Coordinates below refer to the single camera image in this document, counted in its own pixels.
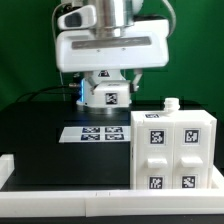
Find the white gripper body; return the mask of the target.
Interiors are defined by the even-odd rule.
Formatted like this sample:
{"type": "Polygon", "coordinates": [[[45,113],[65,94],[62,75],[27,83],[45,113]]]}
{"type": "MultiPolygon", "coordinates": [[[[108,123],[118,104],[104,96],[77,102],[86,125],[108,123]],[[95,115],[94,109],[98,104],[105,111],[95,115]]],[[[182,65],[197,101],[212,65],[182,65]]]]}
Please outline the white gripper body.
{"type": "Polygon", "coordinates": [[[130,3],[86,3],[57,19],[62,72],[163,67],[169,61],[165,18],[136,18],[130,3]]]}

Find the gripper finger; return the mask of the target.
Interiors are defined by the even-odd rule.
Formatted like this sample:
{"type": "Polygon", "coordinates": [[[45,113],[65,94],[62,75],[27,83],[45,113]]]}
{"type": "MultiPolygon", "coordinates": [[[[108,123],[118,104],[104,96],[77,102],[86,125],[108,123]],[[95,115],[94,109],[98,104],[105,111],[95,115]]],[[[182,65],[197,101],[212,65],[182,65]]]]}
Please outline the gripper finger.
{"type": "Polygon", "coordinates": [[[93,91],[97,87],[97,84],[94,81],[92,72],[85,72],[84,73],[84,80],[86,82],[86,84],[85,84],[85,89],[86,90],[93,91]]]}
{"type": "Polygon", "coordinates": [[[137,92],[139,89],[139,82],[142,78],[143,71],[141,69],[134,70],[134,79],[132,81],[132,89],[134,92],[137,92]]]}

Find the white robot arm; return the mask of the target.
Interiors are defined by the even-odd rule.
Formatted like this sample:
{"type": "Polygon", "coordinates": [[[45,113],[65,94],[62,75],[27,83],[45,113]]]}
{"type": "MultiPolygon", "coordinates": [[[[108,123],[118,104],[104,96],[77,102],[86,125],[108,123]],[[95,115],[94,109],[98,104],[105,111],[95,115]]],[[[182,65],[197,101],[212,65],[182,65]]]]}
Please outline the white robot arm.
{"type": "Polygon", "coordinates": [[[77,108],[93,113],[127,110],[144,68],[169,61],[167,39],[176,26],[169,19],[140,16],[144,0],[69,0],[69,12],[57,19],[56,64],[63,73],[83,74],[77,108]]]}

